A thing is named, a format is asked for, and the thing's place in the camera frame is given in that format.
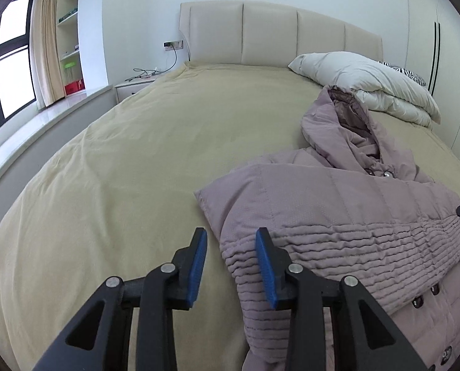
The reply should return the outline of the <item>mauve puffer coat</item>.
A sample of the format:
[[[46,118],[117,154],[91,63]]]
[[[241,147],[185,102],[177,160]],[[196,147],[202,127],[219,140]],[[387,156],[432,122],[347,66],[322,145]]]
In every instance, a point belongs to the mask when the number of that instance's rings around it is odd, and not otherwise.
[[[325,87],[301,129],[307,147],[259,157],[196,193],[237,285],[244,369],[283,369],[289,342],[289,313],[265,297],[260,228],[316,275],[358,278],[429,369],[450,369],[460,355],[460,198],[350,91]]]

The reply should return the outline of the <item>zebra pattern pillow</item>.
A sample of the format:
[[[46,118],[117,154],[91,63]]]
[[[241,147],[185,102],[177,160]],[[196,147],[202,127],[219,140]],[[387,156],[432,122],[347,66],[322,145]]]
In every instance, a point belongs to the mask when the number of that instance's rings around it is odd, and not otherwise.
[[[407,70],[403,67],[400,67],[400,66],[397,66],[397,65],[393,65],[393,64],[390,64],[388,62],[385,62],[385,61],[380,61],[380,64],[383,64],[403,75],[406,75],[408,78],[410,78],[411,80],[413,80],[414,82],[418,83],[418,85],[421,85],[422,87],[426,87],[427,86],[427,83],[426,83],[426,80],[423,79],[423,77],[421,77],[420,75],[410,71],[410,70]]]

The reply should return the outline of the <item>beige bed sheet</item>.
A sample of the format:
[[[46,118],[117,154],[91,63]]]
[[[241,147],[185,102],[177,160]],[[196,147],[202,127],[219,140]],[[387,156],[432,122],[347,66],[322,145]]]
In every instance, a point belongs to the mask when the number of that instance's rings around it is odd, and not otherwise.
[[[300,120],[322,87],[286,68],[188,63],[129,97],[60,149],[0,222],[0,356],[32,370],[110,275],[146,275],[206,227],[193,192],[255,157],[307,146]],[[370,113],[429,177],[460,197],[460,161],[430,128]],[[217,239],[196,308],[175,313],[180,370],[241,370],[237,289]],[[460,354],[460,265],[403,310],[428,366]]]

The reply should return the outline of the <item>white folded duvet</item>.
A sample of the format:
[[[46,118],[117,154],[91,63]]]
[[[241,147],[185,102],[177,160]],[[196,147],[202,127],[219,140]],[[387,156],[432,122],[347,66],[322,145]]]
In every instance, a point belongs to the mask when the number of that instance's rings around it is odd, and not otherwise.
[[[289,68],[320,85],[351,91],[371,111],[428,128],[442,120],[426,87],[363,55],[345,51],[301,54]]]

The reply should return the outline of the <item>white wardrobe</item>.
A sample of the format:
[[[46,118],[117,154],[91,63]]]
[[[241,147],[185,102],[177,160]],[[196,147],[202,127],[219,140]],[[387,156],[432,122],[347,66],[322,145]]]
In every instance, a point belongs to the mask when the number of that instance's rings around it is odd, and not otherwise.
[[[404,67],[426,80],[438,103],[436,135],[460,160],[460,15],[450,0],[407,0]]]

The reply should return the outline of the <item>white nightstand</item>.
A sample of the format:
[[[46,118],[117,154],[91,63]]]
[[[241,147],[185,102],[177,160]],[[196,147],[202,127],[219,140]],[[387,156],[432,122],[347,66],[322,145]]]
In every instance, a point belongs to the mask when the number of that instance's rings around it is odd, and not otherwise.
[[[128,97],[135,95],[142,89],[153,85],[158,78],[159,75],[153,75],[148,78],[138,78],[115,85],[114,89],[117,97],[117,103],[120,103]]]

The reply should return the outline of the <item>red box on shelf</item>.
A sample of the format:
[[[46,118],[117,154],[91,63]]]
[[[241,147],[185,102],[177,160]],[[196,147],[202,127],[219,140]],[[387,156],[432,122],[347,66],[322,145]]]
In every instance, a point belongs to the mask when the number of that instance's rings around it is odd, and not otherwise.
[[[77,79],[65,85],[65,94],[70,96],[84,89],[85,85],[83,79]]]

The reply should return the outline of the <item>beige curtain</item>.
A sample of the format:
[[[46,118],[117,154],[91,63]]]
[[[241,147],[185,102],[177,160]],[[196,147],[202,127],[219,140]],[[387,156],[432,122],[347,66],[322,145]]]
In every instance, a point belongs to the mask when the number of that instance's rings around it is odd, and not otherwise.
[[[31,76],[39,110],[65,97],[57,52],[57,1],[33,0],[31,8]]]

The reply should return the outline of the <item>black framed window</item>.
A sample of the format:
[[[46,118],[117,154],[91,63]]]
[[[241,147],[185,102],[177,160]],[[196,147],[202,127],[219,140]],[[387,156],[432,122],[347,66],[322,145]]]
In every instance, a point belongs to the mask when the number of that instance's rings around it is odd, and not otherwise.
[[[0,15],[0,128],[36,101],[31,75],[34,0],[11,0]]]

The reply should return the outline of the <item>beige padded headboard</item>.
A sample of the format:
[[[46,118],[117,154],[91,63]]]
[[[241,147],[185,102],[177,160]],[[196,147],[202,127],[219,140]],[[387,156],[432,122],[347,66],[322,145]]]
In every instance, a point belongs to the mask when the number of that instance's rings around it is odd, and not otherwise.
[[[383,58],[382,37],[313,11],[268,2],[180,5],[190,59],[209,64],[286,67],[301,54],[348,51]]]

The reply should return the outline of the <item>wall power socket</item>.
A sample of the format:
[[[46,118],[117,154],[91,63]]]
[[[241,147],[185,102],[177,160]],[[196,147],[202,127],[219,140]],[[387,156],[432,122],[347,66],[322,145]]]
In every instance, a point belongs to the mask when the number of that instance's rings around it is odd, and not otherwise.
[[[163,46],[164,46],[165,51],[183,49],[184,41],[183,40],[168,41],[168,42],[164,42]]]

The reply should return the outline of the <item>white wall shelf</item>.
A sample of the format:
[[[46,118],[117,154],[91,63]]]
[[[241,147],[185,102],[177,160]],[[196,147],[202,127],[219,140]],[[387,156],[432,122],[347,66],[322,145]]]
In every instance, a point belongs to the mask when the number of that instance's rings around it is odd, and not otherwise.
[[[78,40],[79,0],[57,0],[57,53],[65,85],[83,79]]]

